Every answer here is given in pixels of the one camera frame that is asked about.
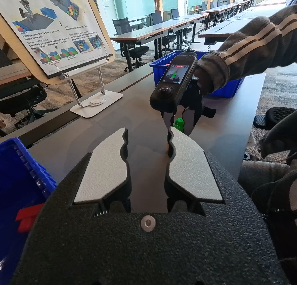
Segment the blue plastic bin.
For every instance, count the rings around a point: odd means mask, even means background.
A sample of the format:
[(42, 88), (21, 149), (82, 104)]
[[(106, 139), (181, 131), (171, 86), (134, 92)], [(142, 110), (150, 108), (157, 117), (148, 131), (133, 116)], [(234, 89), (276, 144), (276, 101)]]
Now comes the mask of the blue plastic bin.
[[(155, 85), (158, 84), (160, 79), (162, 78), (163, 74), (166, 72), (170, 62), (173, 60), (174, 57), (178, 56), (182, 53), (182, 50), (175, 50), (166, 56), (159, 58), (158, 60), (153, 61), (150, 63), (150, 67), (153, 68), (154, 74), (154, 83)], [(244, 78), (238, 80), (229, 81), (223, 88), (214, 91), (213, 93), (209, 94), (208, 96), (212, 97), (219, 97), (219, 98), (232, 98), (237, 93), (238, 89), (242, 85)]]
[(16, 215), (45, 203), (57, 183), (18, 138), (1, 143), (0, 174), (0, 281), (9, 284), (28, 237), (17, 232)]

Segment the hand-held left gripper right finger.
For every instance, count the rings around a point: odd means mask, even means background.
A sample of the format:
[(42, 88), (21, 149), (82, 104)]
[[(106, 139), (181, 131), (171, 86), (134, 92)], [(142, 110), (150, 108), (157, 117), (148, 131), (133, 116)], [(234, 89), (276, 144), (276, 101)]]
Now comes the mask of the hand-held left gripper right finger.
[(204, 150), (175, 127), (169, 128), (169, 161), (165, 193), (172, 200), (223, 203), (223, 197)]

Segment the black mesh office chair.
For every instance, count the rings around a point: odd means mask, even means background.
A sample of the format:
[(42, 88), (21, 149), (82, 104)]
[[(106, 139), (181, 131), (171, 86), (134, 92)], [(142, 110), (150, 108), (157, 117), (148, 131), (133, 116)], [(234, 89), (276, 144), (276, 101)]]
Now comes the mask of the black mesh office chair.
[(19, 112), (32, 111), (46, 97), (47, 93), (39, 80), (33, 76), (23, 77), (1, 85), (0, 112), (15, 118)]
[(266, 111), (265, 114), (254, 117), (253, 126), (258, 129), (271, 130), (281, 120), (295, 112), (296, 109), (286, 107), (274, 107)]

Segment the red mega block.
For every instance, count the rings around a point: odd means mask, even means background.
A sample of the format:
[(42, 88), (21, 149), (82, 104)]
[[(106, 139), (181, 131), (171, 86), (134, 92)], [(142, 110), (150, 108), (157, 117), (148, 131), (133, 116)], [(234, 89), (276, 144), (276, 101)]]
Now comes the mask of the red mega block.
[(18, 223), (17, 232), (20, 234), (29, 233), (35, 223), (37, 216), (45, 203), (33, 205), (20, 209), (16, 215), (15, 221)]

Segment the wood-edged office desk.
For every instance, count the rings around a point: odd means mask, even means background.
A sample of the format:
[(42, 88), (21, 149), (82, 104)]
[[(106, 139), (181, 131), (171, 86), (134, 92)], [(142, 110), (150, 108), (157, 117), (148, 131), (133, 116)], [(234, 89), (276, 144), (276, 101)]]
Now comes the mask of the wood-edged office desk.
[(28, 68), (22, 62), (17, 62), (0, 68), (0, 85), (11, 83), (29, 76), (32, 76), (32, 73)]

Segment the green mega block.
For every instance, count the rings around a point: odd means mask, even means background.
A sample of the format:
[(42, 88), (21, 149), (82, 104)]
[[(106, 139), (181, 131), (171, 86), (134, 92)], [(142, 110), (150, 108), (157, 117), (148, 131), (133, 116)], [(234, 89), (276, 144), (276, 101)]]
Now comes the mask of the green mega block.
[(184, 133), (184, 120), (183, 118), (177, 118), (174, 121), (173, 127), (179, 130), (180, 132)]

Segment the person's right forearm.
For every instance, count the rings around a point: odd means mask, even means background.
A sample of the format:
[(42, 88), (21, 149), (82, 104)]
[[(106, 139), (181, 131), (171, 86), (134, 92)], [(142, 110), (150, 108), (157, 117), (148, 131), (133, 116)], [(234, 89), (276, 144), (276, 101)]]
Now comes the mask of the person's right forearm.
[(269, 68), (297, 62), (297, 5), (287, 6), (271, 17), (256, 17), (231, 34), (218, 50), (198, 60), (194, 75), (200, 94), (207, 95), (227, 82)]

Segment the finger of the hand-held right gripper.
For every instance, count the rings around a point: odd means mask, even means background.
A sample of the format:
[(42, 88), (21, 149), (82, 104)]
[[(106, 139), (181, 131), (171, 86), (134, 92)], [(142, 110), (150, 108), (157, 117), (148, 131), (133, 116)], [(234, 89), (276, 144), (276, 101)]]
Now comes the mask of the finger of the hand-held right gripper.
[(202, 108), (193, 110), (188, 107), (184, 109), (181, 117), (184, 121), (183, 130), (185, 135), (190, 136), (190, 134), (192, 133), (193, 129), (195, 128), (201, 116), (202, 116)]
[(175, 123), (174, 116), (175, 115), (176, 115), (176, 110), (171, 113), (161, 111), (161, 116), (163, 118), (163, 121), (165, 123), (167, 130), (169, 130), (169, 127), (174, 125), (174, 123)]

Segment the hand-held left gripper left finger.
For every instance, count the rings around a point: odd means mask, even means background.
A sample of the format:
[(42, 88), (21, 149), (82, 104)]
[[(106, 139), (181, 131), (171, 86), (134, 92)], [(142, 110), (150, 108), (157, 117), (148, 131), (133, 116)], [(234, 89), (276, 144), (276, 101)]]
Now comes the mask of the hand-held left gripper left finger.
[(126, 201), (132, 192), (128, 158), (128, 129), (120, 128), (91, 153), (74, 204)]

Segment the person's dark trousers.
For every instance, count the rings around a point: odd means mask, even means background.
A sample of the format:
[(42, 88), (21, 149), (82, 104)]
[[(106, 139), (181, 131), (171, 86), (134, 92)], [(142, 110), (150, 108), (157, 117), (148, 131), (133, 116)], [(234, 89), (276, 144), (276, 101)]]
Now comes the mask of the person's dark trousers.
[(296, 170), (259, 186), (251, 199), (267, 223), (279, 259), (296, 259)]

